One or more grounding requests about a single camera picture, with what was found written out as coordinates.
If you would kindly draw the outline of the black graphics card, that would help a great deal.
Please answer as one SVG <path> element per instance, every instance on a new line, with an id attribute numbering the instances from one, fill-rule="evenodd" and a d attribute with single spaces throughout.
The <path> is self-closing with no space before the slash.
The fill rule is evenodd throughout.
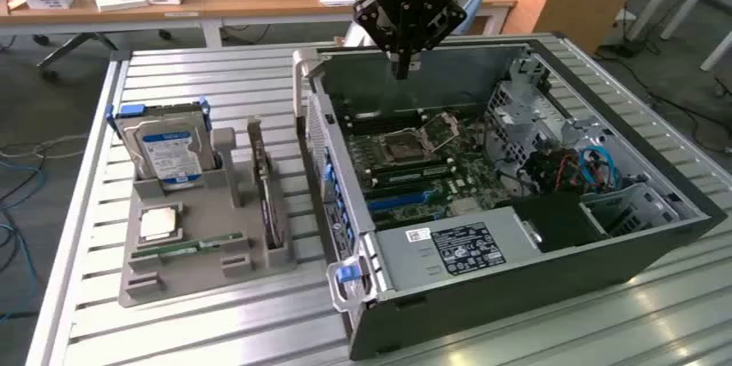
<path id="1" fill-rule="evenodd" d="M 262 120 L 257 117 L 247 119 L 247 133 L 253 148 L 254 183 L 261 197 L 267 247 L 269 249 L 279 249 L 285 245 L 285 235 L 278 227 L 278 211 L 273 189 L 274 167 L 262 135 Z"/>

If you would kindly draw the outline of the metal socket cover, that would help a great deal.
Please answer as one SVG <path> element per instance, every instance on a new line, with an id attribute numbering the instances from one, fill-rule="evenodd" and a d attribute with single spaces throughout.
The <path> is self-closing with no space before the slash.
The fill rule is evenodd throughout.
<path id="1" fill-rule="evenodd" d="M 423 143 L 435 153 L 459 134 L 459 124 L 453 114 L 442 112 L 421 128 Z"/>

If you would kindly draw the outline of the CPU socket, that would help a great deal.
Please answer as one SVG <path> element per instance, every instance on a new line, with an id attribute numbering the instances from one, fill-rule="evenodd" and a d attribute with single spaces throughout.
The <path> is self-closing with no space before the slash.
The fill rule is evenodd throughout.
<path id="1" fill-rule="evenodd" d="M 390 165 L 431 161 L 438 158 L 423 145 L 422 135 L 414 128 L 390 132 L 382 135 L 379 141 L 385 160 Z"/>

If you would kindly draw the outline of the silver metal disk bay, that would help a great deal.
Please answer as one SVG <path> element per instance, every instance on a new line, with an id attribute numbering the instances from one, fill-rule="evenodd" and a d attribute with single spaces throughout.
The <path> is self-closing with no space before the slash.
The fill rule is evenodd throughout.
<path id="1" fill-rule="evenodd" d="M 605 194 L 587 193 L 581 195 L 581 202 L 605 238 L 682 221 L 681 214 L 647 183 L 635 183 Z"/>
<path id="2" fill-rule="evenodd" d="M 494 160 L 522 167 L 534 153 L 577 153 L 574 118 L 551 95 L 551 70 L 531 53 L 515 59 L 487 101 L 485 148 Z"/>

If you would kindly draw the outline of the black power strip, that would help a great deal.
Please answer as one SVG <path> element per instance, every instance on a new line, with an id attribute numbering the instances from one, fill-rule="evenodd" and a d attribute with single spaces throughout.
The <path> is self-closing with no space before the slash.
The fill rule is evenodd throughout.
<path id="1" fill-rule="evenodd" d="M 643 52 L 643 47 L 635 45 L 634 43 L 623 43 L 614 45 L 602 45 L 598 49 L 598 53 L 613 53 L 614 55 L 625 58 L 631 58 L 638 56 Z"/>

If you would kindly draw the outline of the green motherboard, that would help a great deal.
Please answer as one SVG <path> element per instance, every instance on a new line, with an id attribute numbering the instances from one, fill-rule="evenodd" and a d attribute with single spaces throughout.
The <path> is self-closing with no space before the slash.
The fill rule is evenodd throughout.
<path id="1" fill-rule="evenodd" d="M 387 164 L 379 141 L 382 135 L 409 128 L 421 133 L 423 125 L 442 112 L 455 116 L 461 134 L 433 153 L 438 158 L 403 165 Z M 486 136 L 486 122 L 475 105 L 446 106 L 433 111 L 418 109 L 371 118 L 345 116 L 342 121 L 343 139 L 365 198 L 373 192 L 437 190 L 425 205 L 402 207 L 385 214 L 370 214 L 377 230 L 486 211 L 495 208 L 498 202 L 515 196 L 515 190 L 505 185 L 502 173 L 497 171 L 495 162 L 489 158 L 481 142 Z M 405 183 L 385 184 L 373 178 L 374 171 L 434 165 L 450 166 L 451 173 L 435 179 Z"/>

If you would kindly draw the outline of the blue expansion slot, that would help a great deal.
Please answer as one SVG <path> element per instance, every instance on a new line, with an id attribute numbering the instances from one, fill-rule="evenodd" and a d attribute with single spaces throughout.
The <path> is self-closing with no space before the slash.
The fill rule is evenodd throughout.
<path id="1" fill-rule="evenodd" d="M 390 213 L 402 207 L 421 206 L 431 201 L 435 189 L 409 190 L 407 192 L 369 193 L 366 205 L 373 215 Z"/>

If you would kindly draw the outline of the hard disk in blue caddy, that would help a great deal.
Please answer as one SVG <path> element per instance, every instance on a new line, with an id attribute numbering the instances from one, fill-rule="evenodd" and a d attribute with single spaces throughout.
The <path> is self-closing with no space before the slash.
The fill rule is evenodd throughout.
<path id="1" fill-rule="evenodd" d="M 186 189 L 222 167 L 210 113 L 205 97 L 175 105 L 107 106 L 106 120 L 126 145 L 139 180 L 157 179 L 166 190 Z"/>

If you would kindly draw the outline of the black plastic shroud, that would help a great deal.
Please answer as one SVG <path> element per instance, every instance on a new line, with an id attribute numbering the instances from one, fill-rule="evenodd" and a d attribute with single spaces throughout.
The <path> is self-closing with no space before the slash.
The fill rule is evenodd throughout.
<path id="1" fill-rule="evenodd" d="M 581 204 L 581 195 L 555 192 L 533 195 L 497 203 L 513 207 L 522 221 L 531 224 L 542 238 L 539 249 L 546 252 L 579 247 L 610 238 L 602 226 L 591 219 Z"/>

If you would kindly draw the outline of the wooden desk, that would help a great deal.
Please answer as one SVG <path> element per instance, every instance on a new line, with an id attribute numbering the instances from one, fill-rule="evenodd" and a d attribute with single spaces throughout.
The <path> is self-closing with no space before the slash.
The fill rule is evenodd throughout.
<path id="1" fill-rule="evenodd" d="M 226 26 L 351 21 L 353 16 L 350 5 L 326 6 L 319 0 L 183 0 L 110 12 L 99 11 L 94 0 L 41 10 L 10 9 L 9 0 L 0 0 L 0 36 L 198 28 L 207 47 L 221 48 Z"/>

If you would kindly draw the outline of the grey plastic parts rack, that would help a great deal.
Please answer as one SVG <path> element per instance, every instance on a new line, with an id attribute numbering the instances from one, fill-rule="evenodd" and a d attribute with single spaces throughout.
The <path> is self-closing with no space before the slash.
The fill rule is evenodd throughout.
<path id="1" fill-rule="evenodd" d="M 253 154 L 250 160 L 234 161 L 231 128 L 214 131 L 214 148 L 223 165 L 205 173 L 201 186 L 165 193 L 153 188 L 150 181 L 134 183 L 118 298 L 126 308 L 282 274 L 297 267 L 282 175 L 271 157 L 278 227 L 285 235 L 279 249 L 267 247 Z M 178 229 L 169 238 L 145 242 L 142 214 L 161 207 L 177 210 Z M 155 246 L 231 233 L 242 233 L 245 238 L 227 241 L 219 248 L 133 257 L 133 252 Z"/>

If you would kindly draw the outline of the grey power supply unit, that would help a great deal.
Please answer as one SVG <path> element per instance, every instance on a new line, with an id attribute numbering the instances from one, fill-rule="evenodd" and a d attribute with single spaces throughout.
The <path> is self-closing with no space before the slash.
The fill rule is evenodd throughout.
<path id="1" fill-rule="evenodd" d="M 454 283 L 542 256 L 513 207 L 379 231 L 377 241 L 397 291 Z"/>

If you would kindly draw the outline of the silver CPU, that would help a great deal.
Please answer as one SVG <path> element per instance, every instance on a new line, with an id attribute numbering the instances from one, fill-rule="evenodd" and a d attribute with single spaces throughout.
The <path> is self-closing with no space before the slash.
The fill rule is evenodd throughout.
<path id="1" fill-rule="evenodd" d="M 178 229 L 178 214 L 173 207 L 149 209 L 142 214 L 141 238 L 145 242 L 169 238 Z"/>

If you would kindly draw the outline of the green RAM stick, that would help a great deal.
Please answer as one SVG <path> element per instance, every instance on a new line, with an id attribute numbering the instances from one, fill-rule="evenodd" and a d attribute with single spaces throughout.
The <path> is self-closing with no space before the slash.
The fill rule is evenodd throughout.
<path id="1" fill-rule="evenodd" d="M 245 238 L 242 233 L 231 233 L 207 237 L 201 240 L 187 240 L 178 243 L 171 243 L 163 246 L 155 246 L 133 252 L 134 258 L 141 258 L 149 255 L 177 254 L 181 250 L 186 253 L 197 253 L 201 250 L 219 248 L 227 241 L 241 240 Z"/>

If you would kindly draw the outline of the black open PC case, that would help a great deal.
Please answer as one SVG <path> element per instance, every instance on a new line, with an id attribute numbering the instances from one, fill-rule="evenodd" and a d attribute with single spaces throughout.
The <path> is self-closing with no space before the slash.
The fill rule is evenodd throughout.
<path id="1" fill-rule="evenodd" d="M 534 153 L 514 168 L 494 160 L 514 198 L 605 194 L 647 183 L 682 221 L 610 237 L 433 288 L 397 291 L 379 257 L 375 223 L 343 139 L 342 118 L 371 118 L 487 101 L 515 59 L 535 53 L 551 70 L 551 95 L 573 115 L 577 153 Z M 421 54 L 421 68 L 397 79 L 375 47 L 311 47 L 294 53 L 294 102 L 315 219 L 326 244 L 326 281 L 354 360 L 391 353 L 631 280 L 727 218 L 673 153 L 703 167 L 718 188 L 732 180 L 673 133 L 599 63 L 566 39 L 491 37 L 446 43 Z M 357 265 L 358 281 L 335 269 Z"/>

